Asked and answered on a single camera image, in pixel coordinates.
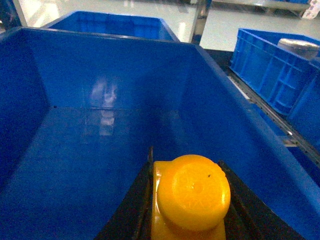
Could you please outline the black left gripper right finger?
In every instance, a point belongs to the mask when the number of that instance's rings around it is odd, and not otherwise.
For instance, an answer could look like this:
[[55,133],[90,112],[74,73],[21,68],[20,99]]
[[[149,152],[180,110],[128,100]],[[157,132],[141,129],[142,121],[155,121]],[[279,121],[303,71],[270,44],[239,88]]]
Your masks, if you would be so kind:
[[277,216],[222,160],[231,192],[224,218],[227,240],[303,240],[297,231]]

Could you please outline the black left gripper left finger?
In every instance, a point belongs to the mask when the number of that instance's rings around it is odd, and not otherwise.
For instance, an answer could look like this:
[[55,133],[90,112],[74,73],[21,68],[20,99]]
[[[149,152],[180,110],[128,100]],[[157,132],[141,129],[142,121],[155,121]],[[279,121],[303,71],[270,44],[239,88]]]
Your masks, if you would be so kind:
[[122,202],[96,240],[150,240],[153,200],[153,147]]

